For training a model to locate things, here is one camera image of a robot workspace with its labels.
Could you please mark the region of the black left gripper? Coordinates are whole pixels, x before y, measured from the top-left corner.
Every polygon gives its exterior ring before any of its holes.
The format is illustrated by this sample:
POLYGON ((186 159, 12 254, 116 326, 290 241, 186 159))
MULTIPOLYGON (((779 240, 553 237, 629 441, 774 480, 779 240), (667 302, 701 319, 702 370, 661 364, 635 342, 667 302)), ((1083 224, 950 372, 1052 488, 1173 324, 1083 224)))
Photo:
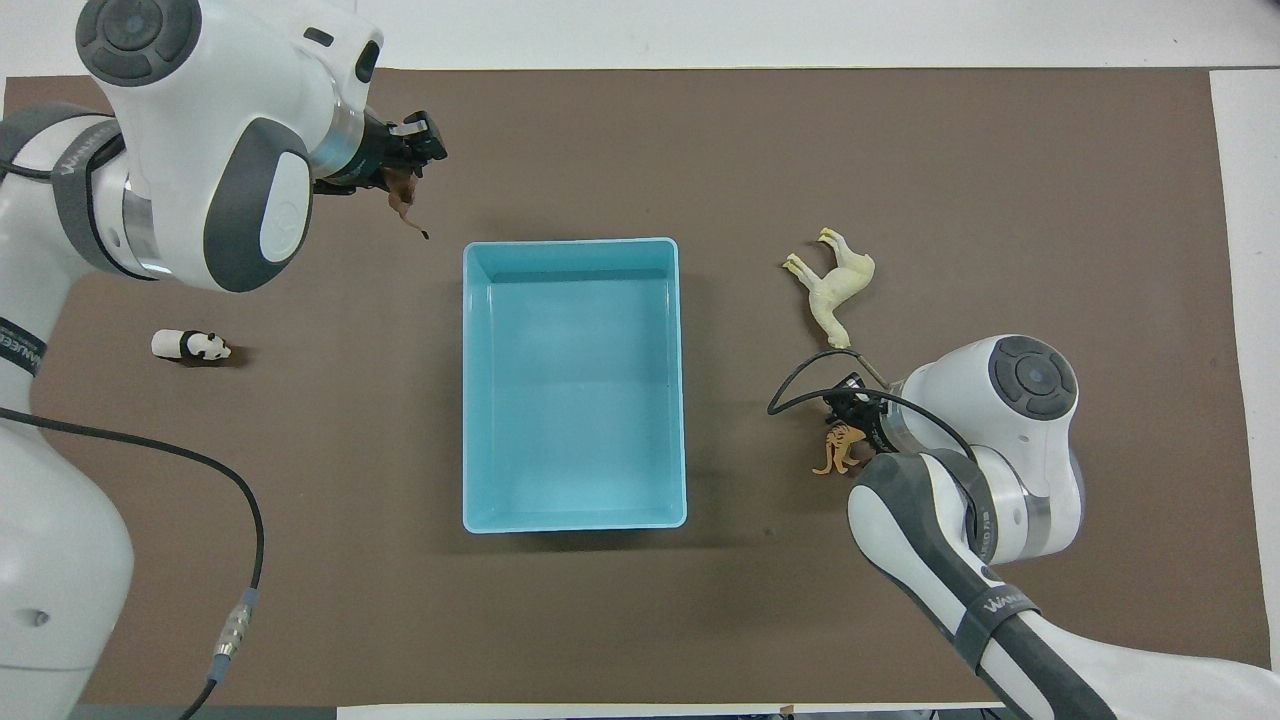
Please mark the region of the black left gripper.
POLYGON ((357 190, 378 188, 390 193, 390 181, 421 179, 431 161, 448 158, 436 123, 425 110, 394 123, 366 109, 362 137, 349 161, 329 176, 316 176, 314 192, 352 195, 357 190), (402 136, 393 129, 402 127, 402 136))

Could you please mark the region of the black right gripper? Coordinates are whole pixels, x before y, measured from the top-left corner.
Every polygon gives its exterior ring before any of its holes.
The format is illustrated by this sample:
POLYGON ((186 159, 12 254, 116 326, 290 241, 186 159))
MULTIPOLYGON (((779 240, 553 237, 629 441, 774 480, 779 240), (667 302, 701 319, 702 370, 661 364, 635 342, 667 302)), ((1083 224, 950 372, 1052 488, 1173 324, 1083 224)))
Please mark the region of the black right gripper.
POLYGON ((828 407, 826 424, 828 427, 846 425, 860 430, 876 454, 896 454, 901 448, 890 438, 884 420, 896 404, 893 396, 882 398, 876 395, 859 395, 851 389, 867 388, 863 377, 851 372, 836 386, 822 395, 828 407))

